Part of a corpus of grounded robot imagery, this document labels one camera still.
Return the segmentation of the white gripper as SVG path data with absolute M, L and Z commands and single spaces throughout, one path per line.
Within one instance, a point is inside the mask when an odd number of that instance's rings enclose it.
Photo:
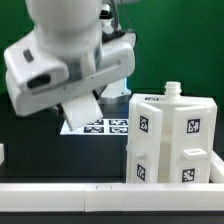
M 34 35 L 29 34 L 23 39 L 34 40 Z M 98 68 L 83 76 L 81 70 L 88 62 L 66 65 L 69 78 L 55 87 L 22 90 L 13 82 L 7 82 L 6 73 L 6 85 L 16 114 L 29 116 L 130 76 L 135 68 L 135 43 L 135 33 L 122 32 L 118 38 L 103 44 Z

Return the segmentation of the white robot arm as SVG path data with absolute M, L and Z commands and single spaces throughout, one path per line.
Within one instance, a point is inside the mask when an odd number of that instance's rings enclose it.
M 4 51 L 19 116 L 63 104 L 130 76 L 136 34 L 103 30 L 102 0 L 25 0 L 34 29 Z

